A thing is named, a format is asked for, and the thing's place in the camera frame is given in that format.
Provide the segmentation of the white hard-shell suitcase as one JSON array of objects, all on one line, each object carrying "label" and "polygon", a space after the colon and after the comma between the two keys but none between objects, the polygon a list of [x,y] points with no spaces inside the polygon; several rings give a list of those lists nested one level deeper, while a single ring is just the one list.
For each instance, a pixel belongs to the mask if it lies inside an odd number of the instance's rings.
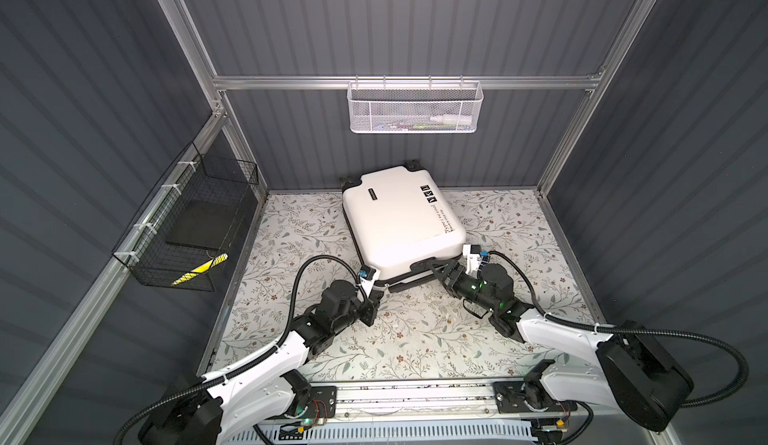
[{"label": "white hard-shell suitcase", "polygon": [[376,285],[396,284],[425,259],[452,259],[465,226],[420,161],[341,179],[342,211],[362,266]]}]

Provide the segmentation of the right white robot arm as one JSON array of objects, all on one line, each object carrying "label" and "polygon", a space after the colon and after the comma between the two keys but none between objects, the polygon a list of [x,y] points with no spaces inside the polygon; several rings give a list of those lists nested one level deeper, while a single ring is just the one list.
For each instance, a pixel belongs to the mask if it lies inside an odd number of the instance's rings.
[{"label": "right white robot arm", "polygon": [[513,280],[501,265],[485,265],[474,275],[456,260],[437,260],[427,268],[451,296],[481,308],[503,337],[582,361],[567,371],[543,359],[525,375],[517,394],[534,411],[562,401],[594,403],[660,432],[693,391],[690,376],[648,333],[621,335],[556,323],[515,297]]}]

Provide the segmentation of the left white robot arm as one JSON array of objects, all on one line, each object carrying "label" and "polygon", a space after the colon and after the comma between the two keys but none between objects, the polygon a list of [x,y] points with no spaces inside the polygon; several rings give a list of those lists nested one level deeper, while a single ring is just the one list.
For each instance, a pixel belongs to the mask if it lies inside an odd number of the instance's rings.
[{"label": "left white robot arm", "polygon": [[306,428],[329,412],[300,369],[356,322],[372,325],[382,291],[335,280],[318,304],[292,313],[280,337],[248,357],[200,377],[177,379],[137,414],[142,444],[222,444],[262,422],[285,416]]}]

